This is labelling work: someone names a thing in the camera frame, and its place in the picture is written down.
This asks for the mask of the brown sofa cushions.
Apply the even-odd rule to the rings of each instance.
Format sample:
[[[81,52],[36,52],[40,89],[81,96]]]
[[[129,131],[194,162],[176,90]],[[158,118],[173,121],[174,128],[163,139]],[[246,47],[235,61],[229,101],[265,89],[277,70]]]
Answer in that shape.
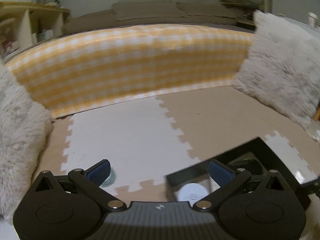
[[[212,0],[124,0],[110,9],[70,18],[62,33],[148,24],[191,24],[238,30],[239,13]]]

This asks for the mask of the wooden shelf unit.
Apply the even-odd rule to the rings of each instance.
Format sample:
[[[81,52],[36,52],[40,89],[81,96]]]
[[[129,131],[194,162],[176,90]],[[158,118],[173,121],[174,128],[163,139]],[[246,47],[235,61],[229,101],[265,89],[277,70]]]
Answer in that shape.
[[[30,2],[1,1],[1,57],[18,53],[62,35],[70,16],[66,8]]]

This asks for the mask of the black storage box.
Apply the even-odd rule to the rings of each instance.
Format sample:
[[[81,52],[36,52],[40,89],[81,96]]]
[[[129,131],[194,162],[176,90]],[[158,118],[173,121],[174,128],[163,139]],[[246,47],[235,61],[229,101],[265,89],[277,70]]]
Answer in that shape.
[[[167,199],[175,201],[175,192],[181,186],[207,176],[209,163],[212,160],[218,160],[233,170],[245,168],[253,175],[262,175],[268,170],[278,170],[288,182],[301,204],[308,203],[310,200],[294,174],[260,137],[256,137],[195,165],[167,174],[165,176],[165,196]]]

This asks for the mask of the teal round jar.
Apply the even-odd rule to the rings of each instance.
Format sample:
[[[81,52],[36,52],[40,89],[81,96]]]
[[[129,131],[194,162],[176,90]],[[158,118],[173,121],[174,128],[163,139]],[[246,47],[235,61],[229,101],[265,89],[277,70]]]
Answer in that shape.
[[[105,181],[100,185],[100,187],[105,188],[111,186],[116,180],[116,172],[111,168],[110,175],[105,179]]]

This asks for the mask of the white tape measure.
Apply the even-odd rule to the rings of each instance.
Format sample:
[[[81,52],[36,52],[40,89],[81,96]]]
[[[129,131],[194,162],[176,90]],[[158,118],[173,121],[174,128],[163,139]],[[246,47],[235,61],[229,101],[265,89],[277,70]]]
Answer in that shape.
[[[190,205],[193,205],[208,194],[204,186],[198,183],[188,183],[178,190],[176,198],[178,202],[189,202]]]

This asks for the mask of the grey fluffy right pillow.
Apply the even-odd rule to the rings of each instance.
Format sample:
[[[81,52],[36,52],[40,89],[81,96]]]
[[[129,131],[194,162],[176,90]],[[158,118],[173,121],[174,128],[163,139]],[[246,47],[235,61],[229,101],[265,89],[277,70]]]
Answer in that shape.
[[[319,32],[258,10],[254,22],[233,87],[307,129],[319,104]]]

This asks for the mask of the white fluffy left pillow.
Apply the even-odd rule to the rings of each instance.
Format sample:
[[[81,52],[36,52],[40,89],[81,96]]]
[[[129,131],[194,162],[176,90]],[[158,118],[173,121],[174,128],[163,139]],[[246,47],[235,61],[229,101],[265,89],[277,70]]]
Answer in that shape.
[[[52,129],[50,111],[1,66],[1,217],[8,223],[30,187]]]

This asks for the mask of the yellow checkered cushion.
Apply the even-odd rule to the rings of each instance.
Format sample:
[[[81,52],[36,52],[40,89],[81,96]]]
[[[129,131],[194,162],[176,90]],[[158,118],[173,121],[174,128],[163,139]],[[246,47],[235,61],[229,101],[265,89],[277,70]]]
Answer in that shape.
[[[54,118],[134,99],[228,86],[253,35],[200,25],[137,25],[75,34],[6,67]]]

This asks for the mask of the black glossy case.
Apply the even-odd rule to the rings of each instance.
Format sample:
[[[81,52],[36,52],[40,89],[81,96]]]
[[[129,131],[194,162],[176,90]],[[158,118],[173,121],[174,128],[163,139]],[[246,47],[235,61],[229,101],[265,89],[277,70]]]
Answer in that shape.
[[[259,161],[255,159],[237,160],[237,161],[228,163],[227,166],[233,170],[244,168],[245,170],[251,172],[252,175],[263,174],[262,166],[260,165]]]

